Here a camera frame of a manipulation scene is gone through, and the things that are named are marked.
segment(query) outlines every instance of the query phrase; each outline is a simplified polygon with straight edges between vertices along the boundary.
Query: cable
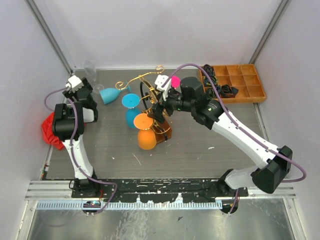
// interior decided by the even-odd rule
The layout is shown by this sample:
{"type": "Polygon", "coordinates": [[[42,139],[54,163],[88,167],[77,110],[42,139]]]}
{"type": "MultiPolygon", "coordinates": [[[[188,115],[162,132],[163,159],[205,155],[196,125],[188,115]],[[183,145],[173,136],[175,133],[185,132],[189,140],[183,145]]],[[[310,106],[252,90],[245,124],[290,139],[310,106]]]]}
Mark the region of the cable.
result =
{"type": "Polygon", "coordinates": [[[74,163],[74,165],[79,169],[79,171],[89,180],[95,182],[95,183],[98,183],[98,184],[103,184],[103,185],[114,185],[114,190],[110,196],[110,198],[108,199],[108,201],[106,202],[106,204],[101,208],[99,209],[98,211],[94,212],[93,215],[97,215],[101,212],[104,211],[104,209],[109,205],[109,203],[111,202],[111,200],[113,199],[113,197],[115,196],[116,194],[116,191],[118,189],[118,185],[117,183],[115,182],[107,182],[107,181],[99,181],[99,180],[96,180],[92,177],[90,177],[88,174],[85,173],[85,171],[82,170],[82,168],[79,166],[79,164],[77,163],[77,160],[75,158],[75,153],[74,153],[74,147],[73,147],[73,139],[76,135],[76,132],[77,132],[77,129],[78,129],[78,113],[77,113],[77,109],[76,109],[76,106],[74,104],[74,102],[71,100],[71,99],[67,99],[69,101],[69,103],[71,104],[72,106],[72,109],[73,109],[73,112],[74,112],[74,130],[73,130],[73,133],[71,135],[71,138],[70,138],[70,150],[71,150],[71,156],[72,156],[72,161],[74,163]]]}
{"type": "Polygon", "coordinates": [[[47,96],[45,96],[45,98],[44,98],[44,100],[43,100],[44,106],[45,106],[48,110],[50,110],[51,112],[54,112],[55,110],[52,109],[51,107],[49,107],[49,106],[47,105],[47,99],[48,99],[48,97],[50,97],[52,94],[61,92],[61,91],[63,91],[63,90],[66,90],[66,88],[64,87],[64,88],[61,88],[61,89],[52,91],[52,92],[50,92],[47,96]]]}
{"type": "Polygon", "coordinates": [[[229,211],[229,214],[231,214],[232,211],[234,210],[234,207],[235,207],[235,205],[236,205],[236,203],[237,203],[238,194],[239,194],[239,189],[237,189],[237,190],[235,191],[233,204],[232,204],[232,207],[231,207],[231,209],[230,209],[230,211],[229,211]]]}
{"type": "Polygon", "coordinates": [[[187,66],[193,66],[198,68],[199,70],[201,70],[203,72],[203,74],[208,78],[209,82],[211,83],[212,89],[219,101],[219,103],[221,104],[221,107],[223,109],[223,111],[225,112],[225,114],[228,116],[228,118],[231,120],[231,122],[238,128],[240,129],[244,134],[246,134],[249,138],[251,138],[254,142],[256,142],[257,144],[259,144],[261,147],[263,147],[265,150],[269,151],[270,153],[282,158],[283,160],[286,160],[287,162],[289,162],[290,164],[294,165],[295,167],[297,167],[301,172],[302,172],[302,177],[297,178],[297,179],[289,179],[289,180],[283,180],[282,183],[295,183],[295,182],[300,182],[302,180],[304,180],[307,177],[307,173],[306,171],[302,168],[302,166],[300,166],[298,163],[292,161],[290,158],[272,150],[269,149],[266,145],[264,145],[262,142],[260,142],[258,139],[256,139],[254,136],[252,136],[249,132],[247,132],[245,129],[243,129],[241,126],[239,126],[239,124],[232,118],[232,116],[229,114],[229,111],[227,110],[226,106],[224,105],[224,103],[222,102],[221,97],[218,94],[218,91],[216,89],[216,86],[214,85],[214,83],[212,82],[211,78],[209,77],[209,75],[206,73],[206,71],[200,67],[197,64],[194,63],[186,63],[183,64],[181,66],[179,66],[176,70],[173,71],[173,73],[168,77],[168,79],[163,83],[163,85],[161,86],[162,88],[164,88],[166,86],[166,84],[169,82],[169,80],[182,68],[187,67],[187,66]]]}

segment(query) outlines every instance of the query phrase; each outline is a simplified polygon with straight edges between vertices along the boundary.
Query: black end effector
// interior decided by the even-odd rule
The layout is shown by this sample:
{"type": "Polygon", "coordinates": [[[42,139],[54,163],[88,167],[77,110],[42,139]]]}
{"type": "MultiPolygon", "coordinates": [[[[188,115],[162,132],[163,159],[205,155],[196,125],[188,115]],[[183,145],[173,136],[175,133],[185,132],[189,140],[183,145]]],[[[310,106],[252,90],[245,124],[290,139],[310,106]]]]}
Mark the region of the black end effector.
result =
{"type": "MultiPolygon", "coordinates": [[[[292,159],[292,150],[284,146],[279,150],[279,154],[292,159]]],[[[272,160],[268,160],[268,165],[262,169],[254,171],[252,176],[253,183],[267,194],[272,194],[286,175],[290,172],[291,163],[275,156],[272,160]]]]}
{"type": "Polygon", "coordinates": [[[96,122],[98,120],[98,110],[97,110],[98,104],[91,95],[93,88],[86,78],[82,78],[81,81],[83,83],[83,87],[81,87],[79,90],[77,90],[76,92],[72,92],[72,90],[71,91],[65,90],[62,92],[62,94],[67,99],[81,102],[83,108],[93,110],[94,122],[96,122]]]}
{"type": "Polygon", "coordinates": [[[197,123],[211,130],[214,122],[219,121],[219,116],[224,112],[220,103],[211,100],[196,77],[190,76],[182,79],[180,89],[181,93],[172,87],[168,91],[166,101],[160,99],[152,106],[152,113],[149,113],[148,116],[163,123],[165,121],[163,117],[164,109],[169,116],[175,110],[189,112],[197,123]]]}
{"type": "MultiPolygon", "coordinates": [[[[79,136],[85,131],[83,104],[82,102],[74,103],[77,111],[78,128],[74,136],[74,140],[78,140],[79,136]]],[[[65,103],[56,104],[52,122],[53,135],[57,136],[61,141],[69,140],[75,129],[75,112],[72,107],[65,103]]]]}

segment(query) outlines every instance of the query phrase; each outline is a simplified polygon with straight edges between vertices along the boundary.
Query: pink disc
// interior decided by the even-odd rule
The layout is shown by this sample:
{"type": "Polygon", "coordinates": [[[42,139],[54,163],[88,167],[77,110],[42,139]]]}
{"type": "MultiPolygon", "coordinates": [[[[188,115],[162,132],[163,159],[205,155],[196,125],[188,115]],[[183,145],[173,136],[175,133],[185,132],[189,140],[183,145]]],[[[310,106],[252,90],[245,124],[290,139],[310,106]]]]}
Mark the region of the pink disc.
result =
{"type": "Polygon", "coordinates": [[[174,88],[177,88],[180,86],[180,78],[178,78],[177,76],[173,76],[171,78],[171,86],[174,88]]]}

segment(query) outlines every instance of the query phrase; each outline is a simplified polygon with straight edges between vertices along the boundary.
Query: wooden tray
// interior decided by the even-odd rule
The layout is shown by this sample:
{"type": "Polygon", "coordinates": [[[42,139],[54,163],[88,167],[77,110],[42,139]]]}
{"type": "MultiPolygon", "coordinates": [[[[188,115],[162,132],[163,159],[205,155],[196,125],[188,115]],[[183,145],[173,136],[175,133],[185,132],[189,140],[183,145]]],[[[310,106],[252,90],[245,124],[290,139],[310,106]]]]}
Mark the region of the wooden tray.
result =
{"type": "MultiPolygon", "coordinates": [[[[253,64],[238,65],[214,65],[213,66],[218,85],[228,84],[239,90],[232,98],[222,98],[225,104],[261,103],[267,97],[260,78],[253,64]]],[[[199,79],[206,92],[210,86],[204,84],[204,74],[199,70],[199,79]]]]}

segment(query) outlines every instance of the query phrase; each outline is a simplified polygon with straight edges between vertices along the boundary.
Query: white wall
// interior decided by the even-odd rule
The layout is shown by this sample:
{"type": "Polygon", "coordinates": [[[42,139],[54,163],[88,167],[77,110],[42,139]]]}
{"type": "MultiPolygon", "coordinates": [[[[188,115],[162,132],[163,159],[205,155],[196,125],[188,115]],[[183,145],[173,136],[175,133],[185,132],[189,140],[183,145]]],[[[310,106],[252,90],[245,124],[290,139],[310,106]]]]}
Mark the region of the white wall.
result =
{"type": "Polygon", "coordinates": [[[70,64],[247,63],[280,0],[36,0],[70,64]]]}
{"type": "MultiPolygon", "coordinates": [[[[0,1],[0,235],[16,236],[30,180],[48,152],[41,123],[45,95],[61,88],[68,73],[25,1],[0,1]]],[[[49,103],[61,101],[61,94],[49,103]]]]}
{"type": "Polygon", "coordinates": [[[268,135],[291,147],[293,160],[307,172],[294,188],[312,240],[320,239],[319,23],[320,1],[291,1],[256,62],[267,94],[261,110],[268,135]]]}

